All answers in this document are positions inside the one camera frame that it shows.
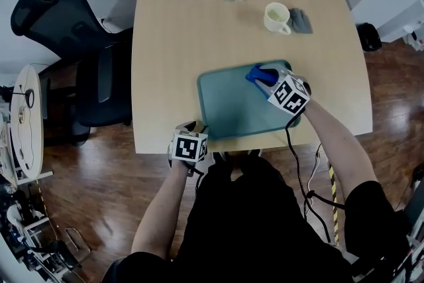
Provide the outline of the clear storage boxes red labels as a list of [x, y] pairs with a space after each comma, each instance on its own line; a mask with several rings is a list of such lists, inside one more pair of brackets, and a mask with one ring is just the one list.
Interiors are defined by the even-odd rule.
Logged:
[[424, 52], [424, 26], [408, 33], [405, 36], [405, 43], [412, 46], [416, 51]]

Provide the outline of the blue cloth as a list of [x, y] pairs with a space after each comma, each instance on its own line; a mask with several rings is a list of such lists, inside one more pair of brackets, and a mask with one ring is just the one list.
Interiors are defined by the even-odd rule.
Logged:
[[246, 75], [246, 80], [249, 82], [255, 83], [255, 81], [262, 81], [265, 84], [275, 84], [278, 80], [261, 80], [260, 79], [260, 67], [261, 65], [257, 64], [250, 69], [249, 73]]

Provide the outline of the person's black clothing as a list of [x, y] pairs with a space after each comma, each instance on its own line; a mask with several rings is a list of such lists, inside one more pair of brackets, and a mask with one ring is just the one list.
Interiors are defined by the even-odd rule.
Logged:
[[[202, 180], [175, 259], [130, 252], [101, 283], [354, 283], [352, 265], [303, 218], [293, 190], [267, 160], [214, 163]], [[387, 283], [409, 250], [381, 185], [365, 182], [346, 198], [347, 251]]]

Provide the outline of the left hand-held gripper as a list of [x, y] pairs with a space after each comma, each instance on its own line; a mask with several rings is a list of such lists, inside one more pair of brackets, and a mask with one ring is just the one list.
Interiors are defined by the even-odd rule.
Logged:
[[202, 122], [185, 122], [176, 127], [172, 140], [172, 160], [197, 163], [207, 154], [208, 126]]

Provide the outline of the black waste bin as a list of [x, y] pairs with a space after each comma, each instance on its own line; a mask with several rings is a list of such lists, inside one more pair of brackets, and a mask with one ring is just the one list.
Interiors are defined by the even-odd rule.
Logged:
[[382, 42], [374, 25], [370, 23], [357, 24], [356, 29], [363, 51], [375, 52], [381, 49]]

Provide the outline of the cream mug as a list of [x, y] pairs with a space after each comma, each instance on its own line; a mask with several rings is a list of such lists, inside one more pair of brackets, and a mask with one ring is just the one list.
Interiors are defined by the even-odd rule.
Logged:
[[292, 31], [288, 26], [289, 19], [290, 12], [285, 5], [273, 2], [266, 6], [264, 12], [264, 26], [268, 31], [290, 35]]

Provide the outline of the grey metal floor frame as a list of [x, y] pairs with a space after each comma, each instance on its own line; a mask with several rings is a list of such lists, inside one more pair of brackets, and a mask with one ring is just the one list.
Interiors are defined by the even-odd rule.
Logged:
[[66, 227], [64, 231], [75, 248], [75, 258], [82, 264], [90, 257], [92, 253], [91, 247], [86, 243], [80, 231], [75, 227]]

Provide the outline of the round white side table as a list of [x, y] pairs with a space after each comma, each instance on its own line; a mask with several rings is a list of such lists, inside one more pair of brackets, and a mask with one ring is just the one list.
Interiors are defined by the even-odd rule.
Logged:
[[34, 105], [29, 109], [22, 95], [13, 95], [10, 109], [10, 129], [13, 150], [19, 166], [29, 180], [42, 177], [44, 158], [44, 119], [42, 87], [33, 65], [26, 65], [19, 73], [13, 92], [34, 90]]

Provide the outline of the black mesh office chair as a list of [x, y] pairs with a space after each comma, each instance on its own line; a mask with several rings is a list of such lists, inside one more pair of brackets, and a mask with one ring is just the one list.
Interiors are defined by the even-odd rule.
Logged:
[[11, 29], [60, 58], [51, 71], [77, 66], [75, 85], [46, 89], [48, 103], [64, 106], [64, 135], [45, 146], [80, 146], [94, 127], [131, 124], [132, 28], [108, 32], [87, 0], [18, 0]]

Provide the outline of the white shelf unit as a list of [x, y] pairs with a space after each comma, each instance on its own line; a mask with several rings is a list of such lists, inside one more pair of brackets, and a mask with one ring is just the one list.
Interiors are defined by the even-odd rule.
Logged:
[[378, 29], [382, 42], [393, 42], [424, 26], [424, 0], [414, 2]]

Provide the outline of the teal plastic tray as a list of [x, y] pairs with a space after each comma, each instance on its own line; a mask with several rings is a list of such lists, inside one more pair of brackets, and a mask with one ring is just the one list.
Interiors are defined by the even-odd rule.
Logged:
[[[285, 73], [292, 72], [285, 60], [258, 64], [283, 64]], [[214, 141], [269, 133], [299, 123], [298, 116], [304, 108], [297, 115], [290, 115], [273, 106], [255, 83], [246, 80], [247, 73], [255, 65], [215, 70], [198, 77], [202, 120]]]

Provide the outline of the person's left forearm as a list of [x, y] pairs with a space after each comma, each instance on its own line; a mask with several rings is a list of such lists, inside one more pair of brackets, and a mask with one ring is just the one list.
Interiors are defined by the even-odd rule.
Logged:
[[132, 253], [150, 253], [162, 259], [169, 255], [174, 239], [188, 169], [174, 160], [158, 193], [147, 207], [132, 242]]

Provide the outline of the grey cloth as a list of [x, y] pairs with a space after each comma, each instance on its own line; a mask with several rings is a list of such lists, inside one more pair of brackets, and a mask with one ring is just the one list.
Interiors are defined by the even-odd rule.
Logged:
[[288, 21], [288, 26], [291, 30], [296, 33], [301, 34], [312, 34], [313, 29], [309, 21], [308, 16], [305, 12], [298, 8], [293, 8], [289, 10], [290, 18]]

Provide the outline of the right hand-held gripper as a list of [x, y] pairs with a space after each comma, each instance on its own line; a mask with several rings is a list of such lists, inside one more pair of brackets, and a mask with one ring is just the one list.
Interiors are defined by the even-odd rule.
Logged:
[[255, 81], [255, 85], [268, 98], [268, 102], [290, 115], [297, 115], [310, 100], [304, 82], [295, 77], [289, 70], [285, 73], [283, 64], [261, 65], [260, 79], [279, 79], [277, 84], [265, 84], [262, 81]]

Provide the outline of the person's right forearm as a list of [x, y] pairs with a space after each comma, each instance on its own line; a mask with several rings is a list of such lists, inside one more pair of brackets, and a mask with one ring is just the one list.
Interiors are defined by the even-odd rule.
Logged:
[[359, 185], [377, 180], [368, 154], [338, 119], [313, 99], [305, 106], [304, 115], [321, 141], [345, 198]]

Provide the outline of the yellow black striped tape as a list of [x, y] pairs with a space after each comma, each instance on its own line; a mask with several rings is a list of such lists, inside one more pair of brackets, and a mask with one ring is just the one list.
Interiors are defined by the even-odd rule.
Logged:
[[48, 222], [49, 222], [49, 225], [50, 225], [50, 227], [51, 227], [51, 229], [52, 229], [52, 231], [53, 231], [53, 233], [54, 233], [55, 240], [56, 240], [56, 241], [59, 241], [59, 237], [58, 237], [58, 234], [57, 234], [56, 228], [55, 228], [55, 226], [53, 226], [53, 224], [52, 224], [52, 220], [51, 220], [51, 218], [50, 218], [50, 216], [49, 216], [49, 214], [48, 214], [48, 210], [47, 210], [46, 202], [45, 202], [45, 200], [44, 200], [44, 196], [42, 195], [42, 190], [41, 190], [41, 187], [40, 187], [39, 181], [38, 181], [38, 180], [35, 180], [35, 182], [36, 182], [36, 185], [37, 185], [37, 188], [38, 188], [38, 194], [39, 194], [39, 196], [40, 196], [40, 199], [41, 199], [41, 202], [42, 202], [42, 205], [43, 205], [43, 208], [44, 208], [44, 214], [45, 214], [45, 216], [48, 218]]
[[329, 165], [329, 177], [331, 181], [332, 203], [333, 203], [333, 224], [334, 224], [334, 238], [336, 246], [339, 245], [339, 224], [338, 224], [338, 208], [337, 204], [337, 185], [335, 180], [335, 172], [331, 163]]

